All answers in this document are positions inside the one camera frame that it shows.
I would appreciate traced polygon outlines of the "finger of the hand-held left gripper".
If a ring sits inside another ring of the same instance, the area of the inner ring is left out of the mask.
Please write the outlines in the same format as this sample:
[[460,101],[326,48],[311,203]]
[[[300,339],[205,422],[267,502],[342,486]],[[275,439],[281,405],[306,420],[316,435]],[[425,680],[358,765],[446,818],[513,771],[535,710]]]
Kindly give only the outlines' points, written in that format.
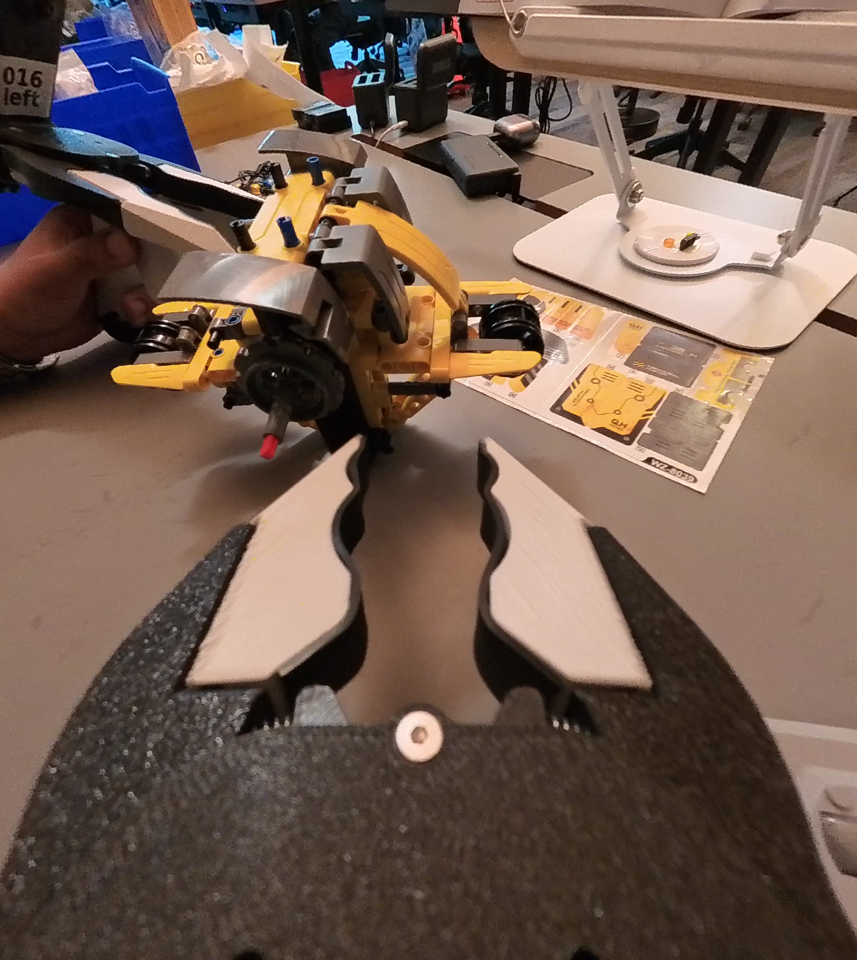
[[168,202],[212,211],[232,220],[252,220],[264,204],[259,196],[165,161],[139,160],[137,183]]
[[120,203],[123,229],[134,238],[177,255],[191,251],[236,252],[230,218],[217,211],[151,196],[147,190],[113,174],[69,170],[78,185],[100,189]]

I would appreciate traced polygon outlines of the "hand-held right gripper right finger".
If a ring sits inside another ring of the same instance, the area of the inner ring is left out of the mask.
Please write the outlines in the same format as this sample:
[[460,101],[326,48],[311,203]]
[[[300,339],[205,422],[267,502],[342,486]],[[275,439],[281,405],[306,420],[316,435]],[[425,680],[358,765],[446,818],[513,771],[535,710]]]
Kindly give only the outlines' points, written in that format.
[[490,557],[473,652],[499,702],[535,690],[554,718],[588,721],[592,690],[650,694],[653,680],[585,516],[493,438],[478,448]]

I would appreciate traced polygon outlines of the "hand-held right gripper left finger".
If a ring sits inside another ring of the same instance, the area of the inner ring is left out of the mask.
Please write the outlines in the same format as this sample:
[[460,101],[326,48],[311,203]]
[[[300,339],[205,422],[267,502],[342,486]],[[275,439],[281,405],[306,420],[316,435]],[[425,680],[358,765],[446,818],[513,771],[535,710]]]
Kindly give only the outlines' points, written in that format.
[[184,676],[189,690],[255,690],[278,722],[303,690],[344,687],[365,657],[352,552],[364,530],[357,436],[258,513]]

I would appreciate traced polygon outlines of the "yellow grey brick toy vehicle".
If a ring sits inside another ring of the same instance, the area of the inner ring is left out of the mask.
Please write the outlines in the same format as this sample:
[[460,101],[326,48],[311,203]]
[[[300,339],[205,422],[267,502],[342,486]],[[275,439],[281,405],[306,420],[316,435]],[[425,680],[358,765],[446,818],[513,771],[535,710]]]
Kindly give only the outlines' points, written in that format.
[[455,381],[542,363],[531,288],[464,283],[359,143],[277,129],[259,151],[285,155],[289,172],[270,166],[271,192],[230,224],[234,246],[181,257],[115,384],[221,389],[225,408],[265,414],[269,460],[291,424],[315,428],[329,452],[358,436],[389,450],[390,433]]

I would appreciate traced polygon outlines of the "white metal book stand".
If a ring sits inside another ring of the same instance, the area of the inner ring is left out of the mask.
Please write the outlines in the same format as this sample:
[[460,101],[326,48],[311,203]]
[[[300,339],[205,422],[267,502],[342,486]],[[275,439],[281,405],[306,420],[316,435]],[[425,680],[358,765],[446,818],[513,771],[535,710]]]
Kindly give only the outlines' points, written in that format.
[[[727,18],[727,2],[460,2],[484,57],[586,82],[612,183],[514,247],[523,265],[750,351],[781,349],[857,274],[812,235],[857,115],[857,12]],[[647,196],[614,86],[825,114],[794,225],[776,230]]]

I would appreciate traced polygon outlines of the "person's left hand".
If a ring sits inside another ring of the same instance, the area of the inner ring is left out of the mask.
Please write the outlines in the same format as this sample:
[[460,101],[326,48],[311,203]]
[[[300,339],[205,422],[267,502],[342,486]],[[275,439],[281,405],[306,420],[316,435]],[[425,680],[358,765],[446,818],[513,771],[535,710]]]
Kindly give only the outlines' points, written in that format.
[[134,267],[141,252],[124,230],[59,206],[0,265],[0,318],[15,336],[37,335],[43,352],[81,347],[101,331],[96,283]]

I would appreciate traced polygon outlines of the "yellow box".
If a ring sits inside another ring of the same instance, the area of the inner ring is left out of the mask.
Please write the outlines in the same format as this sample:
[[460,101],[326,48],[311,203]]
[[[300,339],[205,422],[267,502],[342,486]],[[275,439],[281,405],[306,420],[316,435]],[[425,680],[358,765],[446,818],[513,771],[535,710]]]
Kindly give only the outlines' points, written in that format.
[[182,122],[195,152],[292,123],[296,102],[234,78],[175,93]]

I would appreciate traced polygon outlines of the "clear plastic bag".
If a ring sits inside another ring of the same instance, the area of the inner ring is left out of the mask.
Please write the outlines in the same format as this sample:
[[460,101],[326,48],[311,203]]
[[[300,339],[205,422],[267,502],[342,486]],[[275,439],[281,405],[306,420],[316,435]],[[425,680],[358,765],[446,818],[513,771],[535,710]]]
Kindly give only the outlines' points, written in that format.
[[317,100],[305,86],[299,66],[284,65],[288,45],[274,44],[270,26],[245,25],[242,45],[219,30],[199,29],[175,44],[163,57],[161,70],[175,94],[245,80],[296,105]]

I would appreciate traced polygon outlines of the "black battery pack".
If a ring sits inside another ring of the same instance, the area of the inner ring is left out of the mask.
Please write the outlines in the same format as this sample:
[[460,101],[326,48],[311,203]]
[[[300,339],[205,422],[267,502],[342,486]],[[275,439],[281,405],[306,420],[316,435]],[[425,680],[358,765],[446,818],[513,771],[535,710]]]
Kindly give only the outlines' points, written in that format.
[[353,130],[353,123],[346,107],[328,100],[296,105],[291,110],[292,118],[302,131],[337,135]]

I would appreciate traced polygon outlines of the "printed cardboard box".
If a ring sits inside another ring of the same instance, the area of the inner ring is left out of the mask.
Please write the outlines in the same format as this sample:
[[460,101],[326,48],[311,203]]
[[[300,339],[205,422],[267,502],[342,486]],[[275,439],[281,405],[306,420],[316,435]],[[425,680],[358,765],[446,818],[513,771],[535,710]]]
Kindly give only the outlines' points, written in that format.
[[128,1],[151,62],[160,66],[165,54],[197,31],[190,1]]

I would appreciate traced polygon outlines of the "small black charger dock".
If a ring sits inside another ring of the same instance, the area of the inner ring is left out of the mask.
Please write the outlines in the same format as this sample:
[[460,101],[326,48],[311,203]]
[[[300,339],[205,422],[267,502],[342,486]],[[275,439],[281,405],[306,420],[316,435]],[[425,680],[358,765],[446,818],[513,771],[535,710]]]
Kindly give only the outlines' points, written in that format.
[[351,94],[357,124],[363,131],[383,130],[390,126],[385,69],[357,74],[352,81]]

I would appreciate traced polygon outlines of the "yellow grey sticker sheet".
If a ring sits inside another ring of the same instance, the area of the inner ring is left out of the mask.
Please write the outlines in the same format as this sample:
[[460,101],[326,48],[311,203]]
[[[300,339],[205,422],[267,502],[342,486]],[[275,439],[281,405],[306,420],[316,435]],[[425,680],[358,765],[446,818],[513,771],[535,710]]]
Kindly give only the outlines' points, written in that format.
[[645,470],[705,493],[773,359],[518,279],[466,281],[470,296],[525,299],[542,363],[464,385]]

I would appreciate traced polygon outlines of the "black upright charger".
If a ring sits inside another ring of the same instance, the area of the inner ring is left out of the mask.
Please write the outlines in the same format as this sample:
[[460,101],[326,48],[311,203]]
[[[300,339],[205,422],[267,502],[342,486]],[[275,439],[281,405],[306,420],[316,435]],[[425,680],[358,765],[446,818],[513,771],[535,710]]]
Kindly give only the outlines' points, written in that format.
[[453,33],[423,41],[415,55],[415,77],[393,87],[396,115],[409,134],[445,122],[448,85],[455,76],[458,39]]

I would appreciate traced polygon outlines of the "flat black box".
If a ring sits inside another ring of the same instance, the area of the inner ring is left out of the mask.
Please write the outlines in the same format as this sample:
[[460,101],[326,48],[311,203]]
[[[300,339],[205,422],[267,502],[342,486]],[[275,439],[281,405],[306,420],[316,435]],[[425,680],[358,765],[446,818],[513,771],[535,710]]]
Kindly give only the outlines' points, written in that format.
[[439,150],[447,174],[467,198],[518,199],[522,181],[519,165],[491,137],[446,138],[440,142]]

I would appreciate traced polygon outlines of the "small silver case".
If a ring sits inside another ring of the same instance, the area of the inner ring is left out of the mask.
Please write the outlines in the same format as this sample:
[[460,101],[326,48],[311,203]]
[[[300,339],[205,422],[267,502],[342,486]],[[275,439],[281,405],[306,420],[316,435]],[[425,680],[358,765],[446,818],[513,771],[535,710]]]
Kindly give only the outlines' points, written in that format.
[[509,114],[494,122],[491,134],[494,142],[508,153],[525,151],[540,138],[540,124],[524,114]]

